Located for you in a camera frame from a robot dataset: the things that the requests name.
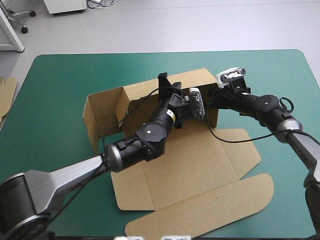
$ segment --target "green mat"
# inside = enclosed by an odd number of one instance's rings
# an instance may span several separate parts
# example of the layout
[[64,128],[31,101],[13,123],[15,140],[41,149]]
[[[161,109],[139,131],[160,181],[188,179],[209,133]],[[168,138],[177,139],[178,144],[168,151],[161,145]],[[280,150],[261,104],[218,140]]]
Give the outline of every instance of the green mat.
[[[37,57],[0,132],[0,180],[30,169],[52,171],[91,158],[82,120],[88,94],[198,68],[217,74],[244,67],[255,95],[290,98],[293,115],[320,139],[320,91],[298,50],[70,54]],[[221,110],[218,128],[244,128],[251,137],[268,134],[257,121]],[[287,144],[274,137],[256,141],[262,161],[246,177],[268,173],[274,196],[260,213],[206,237],[308,237],[314,229],[305,203],[307,169]],[[57,235],[123,235],[125,225],[148,212],[119,210],[110,174],[93,180],[49,227]]]

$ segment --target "office chair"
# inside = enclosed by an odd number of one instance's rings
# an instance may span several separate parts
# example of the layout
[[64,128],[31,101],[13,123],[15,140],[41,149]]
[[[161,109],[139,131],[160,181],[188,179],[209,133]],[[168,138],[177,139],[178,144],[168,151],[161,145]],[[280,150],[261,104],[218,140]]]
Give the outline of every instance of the office chair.
[[34,17],[36,15],[35,11],[27,10],[27,11],[20,11],[20,12],[14,12],[10,10],[9,8],[6,8],[2,0],[0,0],[0,9],[2,9],[5,17],[9,20],[11,23],[15,23],[21,26],[21,32],[23,34],[26,34],[28,32],[27,25],[16,19],[16,16],[22,15],[22,14],[29,14],[30,17]]

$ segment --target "white label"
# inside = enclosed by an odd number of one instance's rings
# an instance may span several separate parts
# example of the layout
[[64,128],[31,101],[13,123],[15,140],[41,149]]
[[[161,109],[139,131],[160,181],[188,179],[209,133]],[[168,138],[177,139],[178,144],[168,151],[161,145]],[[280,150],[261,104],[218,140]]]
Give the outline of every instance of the white label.
[[173,123],[176,122],[176,115],[174,114],[173,111],[171,111],[170,109],[168,109],[168,111],[166,111],[166,114],[168,114],[168,115],[172,118]]

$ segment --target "cardboard sheet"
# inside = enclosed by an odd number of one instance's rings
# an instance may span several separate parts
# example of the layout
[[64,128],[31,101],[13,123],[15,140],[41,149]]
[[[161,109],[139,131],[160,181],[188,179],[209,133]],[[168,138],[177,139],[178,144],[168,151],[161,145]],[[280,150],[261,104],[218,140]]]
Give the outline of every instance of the cardboard sheet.
[[125,233],[146,240],[165,235],[194,238],[261,211],[273,192],[273,180],[268,174],[238,180],[129,222]]
[[[244,129],[216,132],[225,139],[249,138]],[[120,209],[158,210],[238,181],[260,160],[252,142],[220,142],[204,128],[188,137],[168,141],[163,156],[113,172],[111,177]]]
[[9,112],[17,87],[17,79],[9,77],[6,81],[0,77],[0,122]]

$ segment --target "cardboard box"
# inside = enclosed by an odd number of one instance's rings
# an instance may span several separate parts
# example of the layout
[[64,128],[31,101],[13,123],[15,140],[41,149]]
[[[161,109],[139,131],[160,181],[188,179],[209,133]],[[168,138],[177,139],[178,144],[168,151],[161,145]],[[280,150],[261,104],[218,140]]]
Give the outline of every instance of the cardboard box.
[[6,81],[0,76],[0,123],[9,112],[17,87],[17,79],[9,77]]
[[[182,82],[182,89],[198,87],[204,101],[208,90],[216,88],[215,77],[205,68],[168,77]],[[89,95],[83,119],[93,149],[99,138],[116,125],[141,98],[158,87],[158,80],[136,83]],[[148,121],[158,103],[155,93],[139,110],[109,134],[132,135]],[[218,111],[208,116],[217,126]],[[223,139],[242,140],[249,136],[243,129],[220,129]],[[273,181],[267,174],[240,180],[261,160],[252,142],[225,143],[214,138],[206,121],[189,120],[183,129],[172,129],[165,154],[142,161],[122,172],[112,173],[117,205],[122,210],[154,210],[129,222],[128,236],[146,240],[164,235],[196,237],[255,214],[265,208],[273,196]]]

